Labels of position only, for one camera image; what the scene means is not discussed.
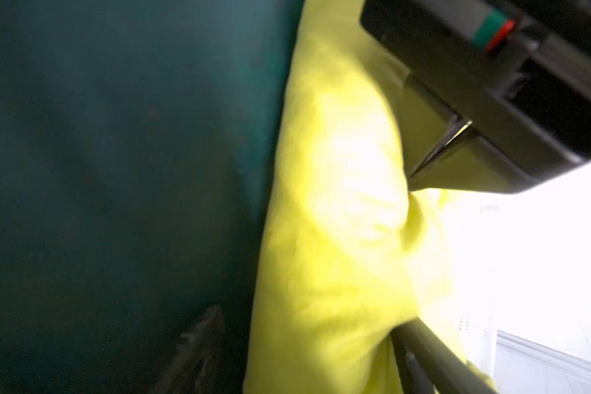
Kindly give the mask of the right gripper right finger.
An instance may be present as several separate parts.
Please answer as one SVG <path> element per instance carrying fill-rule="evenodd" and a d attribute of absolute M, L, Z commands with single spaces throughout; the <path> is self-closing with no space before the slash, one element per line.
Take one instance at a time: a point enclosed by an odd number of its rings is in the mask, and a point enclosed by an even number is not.
<path fill-rule="evenodd" d="M 419 318 L 391 331 L 402 390 L 405 393 L 494 393 Z"/>

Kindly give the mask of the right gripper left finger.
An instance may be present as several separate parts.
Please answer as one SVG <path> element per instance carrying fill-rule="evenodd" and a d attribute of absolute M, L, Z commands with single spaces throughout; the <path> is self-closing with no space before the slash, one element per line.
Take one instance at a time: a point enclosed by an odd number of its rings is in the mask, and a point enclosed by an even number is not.
<path fill-rule="evenodd" d="M 223 347 L 223 310 L 214 305 L 175 342 L 172 356 L 160 369 L 153 393 L 215 393 Z"/>

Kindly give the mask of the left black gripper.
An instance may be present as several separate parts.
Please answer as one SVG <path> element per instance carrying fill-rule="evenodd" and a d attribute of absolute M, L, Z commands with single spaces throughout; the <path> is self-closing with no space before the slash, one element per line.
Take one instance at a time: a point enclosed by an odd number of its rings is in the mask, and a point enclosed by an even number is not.
<path fill-rule="evenodd" d="M 361 26 L 409 70 L 410 190 L 513 194 L 591 161 L 591 1 L 367 1 Z"/>

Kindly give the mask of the yellow long pants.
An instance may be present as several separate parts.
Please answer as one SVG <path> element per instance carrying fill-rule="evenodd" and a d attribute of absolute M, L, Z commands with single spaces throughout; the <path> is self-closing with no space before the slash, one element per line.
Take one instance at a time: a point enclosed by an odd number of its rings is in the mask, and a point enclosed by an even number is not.
<path fill-rule="evenodd" d="M 410 192 L 408 69 L 361 1 L 307 1 L 264 226 L 243 390 L 400 393 L 390 338 L 423 320 L 461 361 L 446 191 Z"/>

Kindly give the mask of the white plastic perforated basket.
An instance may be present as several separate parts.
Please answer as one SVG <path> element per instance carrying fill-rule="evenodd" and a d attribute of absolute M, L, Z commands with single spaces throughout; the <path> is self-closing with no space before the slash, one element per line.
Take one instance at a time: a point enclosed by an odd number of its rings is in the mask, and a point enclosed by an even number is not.
<path fill-rule="evenodd" d="M 466 358 L 484 374 L 494 375 L 497 326 L 490 298 L 460 299 L 458 329 Z"/>

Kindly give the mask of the dark green table mat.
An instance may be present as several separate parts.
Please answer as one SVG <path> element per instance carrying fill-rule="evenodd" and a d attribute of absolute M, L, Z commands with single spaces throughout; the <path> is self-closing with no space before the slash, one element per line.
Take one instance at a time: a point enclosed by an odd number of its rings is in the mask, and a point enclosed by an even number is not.
<path fill-rule="evenodd" d="M 300 1 L 0 1 L 0 393 L 246 370 Z"/>

